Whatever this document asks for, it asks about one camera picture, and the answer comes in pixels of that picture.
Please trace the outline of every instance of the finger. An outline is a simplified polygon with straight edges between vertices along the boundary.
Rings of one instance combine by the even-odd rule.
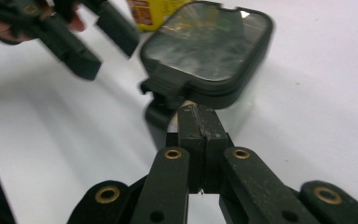
[[[74,11],[78,11],[80,9],[80,3],[76,2],[74,6]]]
[[[47,8],[47,7],[50,7],[50,5],[48,4],[48,2],[46,0],[37,0],[36,1],[38,3],[38,5],[40,7],[42,7],[43,9],[44,8]]]
[[[73,13],[74,13],[73,19],[71,23],[69,23],[69,28],[77,31],[84,31],[86,29],[84,22],[80,19],[80,17],[77,15],[76,12]]]
[[[30,37],[27,37],[24,34],[19,34],[14,36],[10,30],[10,25],[0,21],[0,38],[7,39],[14,42],[22,42],[25,40],[30,40]]]
[[[43,7],[42,14],[40,15],[40,20],[44,20],[46,17],[51,16],[54,13],[53,7]]]

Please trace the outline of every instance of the white surface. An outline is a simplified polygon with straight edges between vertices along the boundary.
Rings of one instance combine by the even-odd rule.
[[[129,15],[124,1],[117,2]],[[286,185],[320,179],[358,200],[358,1],[227,1],[275,21],[268,57],[220,119]],[[65,223],[107,179],[131,184],[155,149],[137,57],[102,33],[80,34],[104,60],[94,82],[67,71],[37,41],[0,44],[0,178],[19,223]],[[188,223],[223,223],[216,197],[190,198]]]

